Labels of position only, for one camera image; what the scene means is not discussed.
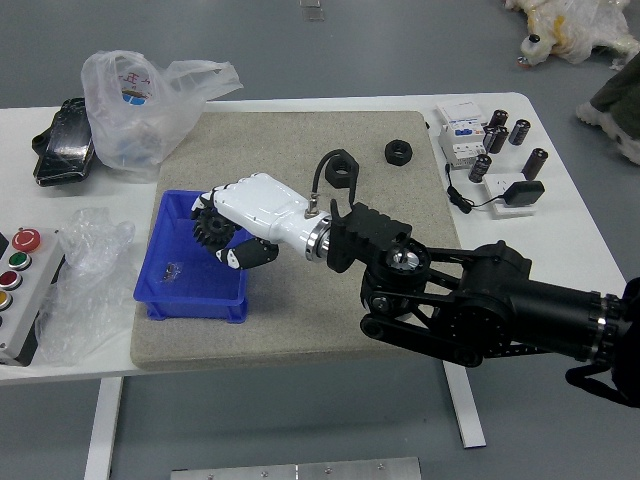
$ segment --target gear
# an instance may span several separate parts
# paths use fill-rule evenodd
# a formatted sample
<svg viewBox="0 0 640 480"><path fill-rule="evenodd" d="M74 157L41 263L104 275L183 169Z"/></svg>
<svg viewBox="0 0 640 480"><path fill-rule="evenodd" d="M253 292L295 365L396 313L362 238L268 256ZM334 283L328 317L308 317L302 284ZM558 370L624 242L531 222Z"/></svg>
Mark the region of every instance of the gear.
<svg viewBox="0 0 640 480"><path fill-rule="evenodd" d="M200 212L193 226L193 235L210 252L224 248L240 227L215 210L205 209Z"/></svg>

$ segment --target hex nut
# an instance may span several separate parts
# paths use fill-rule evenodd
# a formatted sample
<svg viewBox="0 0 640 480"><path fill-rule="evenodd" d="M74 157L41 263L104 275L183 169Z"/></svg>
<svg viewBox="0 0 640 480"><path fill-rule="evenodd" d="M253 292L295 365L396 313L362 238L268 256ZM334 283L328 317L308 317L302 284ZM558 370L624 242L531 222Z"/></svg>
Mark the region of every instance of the hex nut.
<svg viewBox="0 0 640 480"><path fill-rule="evenodd" d="M331 184L333 188L349 188L351 185L351 177L354 164L357 165L355 159L346 150L337 150L336 154L331 157L327 168L324 171L324 178Z"/></svg>
<svg viewBox="0 0 640 480"><path fill-rule="evenodd" d="M413 150L409 142L404 140L392 140L384 149L384 156L391 165L402 167L409 163L413 156Z"/></svg>

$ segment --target white plush toy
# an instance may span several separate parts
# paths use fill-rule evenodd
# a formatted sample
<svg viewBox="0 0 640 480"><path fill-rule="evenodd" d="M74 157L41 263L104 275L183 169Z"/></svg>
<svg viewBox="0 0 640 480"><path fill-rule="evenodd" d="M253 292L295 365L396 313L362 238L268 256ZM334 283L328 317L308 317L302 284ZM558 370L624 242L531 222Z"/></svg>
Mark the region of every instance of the white plush toy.
<svg viewBox="0 0 640 480"><path fill-rule="evenodd" d="M529 35L521 45L522 66L544 62L557 55L580 63L596 47L610 48L623 58L620 69L640 51L622 13L630 0L504 0L505 8L527 15Z"/></svg>

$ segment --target white table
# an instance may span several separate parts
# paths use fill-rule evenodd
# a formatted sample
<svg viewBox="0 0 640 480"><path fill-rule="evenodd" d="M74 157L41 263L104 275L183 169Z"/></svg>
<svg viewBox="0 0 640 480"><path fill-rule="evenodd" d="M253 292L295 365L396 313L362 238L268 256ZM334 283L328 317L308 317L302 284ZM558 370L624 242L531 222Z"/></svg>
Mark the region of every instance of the white table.
<svg viewBox="0 0 640 480"><path fill-rule="evenodd" d="M497 218L490 205L462 214L452 207L454 223L462 248L494 243L502 239L522 255L533 260L531 278L547 283L621 294L625 281L604 240L567 173L558 153L542 127L530 102L517 93L461 95L472 98L488 116L501 108L510 113L510 120L525 118L532 124L524 145L505 144L500 157L517 153L517 160L494 161L491 173L519 171L518 165L534 147L549 152L549 159L538 179L546 188L538 201L538 212L532 216ZM349 110L417 110L431 126L429 134L436 159L444 177L445 158L438 147L440 123L435 105L438 101L456 96L404 96L331 99L269 100L243 102L213 102L208 111L349 111ZM66 222L79 208L108 207L114 223L125 220L136 226L132 247L135 266L142 265L149 235L149 222L155 195L155 185L123 183L105 168L96 168L89 178L66 187L42 188L32 177L37 159L31 150L31 139L51 123L57 108L29 108L0 110L0 167L5 175L0 178L0 200L3 205L0 230L10 237L20 226L56 228ZM454 185L460 192L478 202L487 199L481 185L466 180L465 171L452 173ZM115 434L117 405L121 390L121 377L144 373L129 358L131 324L111 341L105 343L81 364L53 367L36 353L29 367L0 369L0 385L105 378L96 411L92 447L87 464L87 478L98 478L108 472L111 442ZM470 396L464 369L445 364L450 380L454 404L459 421L471 422L471 436L465 445L481 444L482 432L477 423L475 406Z"/></svg>

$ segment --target blue plastic bin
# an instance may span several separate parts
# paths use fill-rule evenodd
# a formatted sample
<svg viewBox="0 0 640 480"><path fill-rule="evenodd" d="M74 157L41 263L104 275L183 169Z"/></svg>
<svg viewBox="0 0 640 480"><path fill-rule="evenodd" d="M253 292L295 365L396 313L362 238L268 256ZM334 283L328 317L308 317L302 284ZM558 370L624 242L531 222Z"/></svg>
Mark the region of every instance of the blue plastic bin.
<svg viewBox="0 0 640 480"><path fill-rule="evenodd" d="M219 262L193 236L191 207L203 192L167 190L133 297L152 320L167 317L221 318L242 323L247 316L247 272ZM230 245L251 238L237 231Z"/></svg>

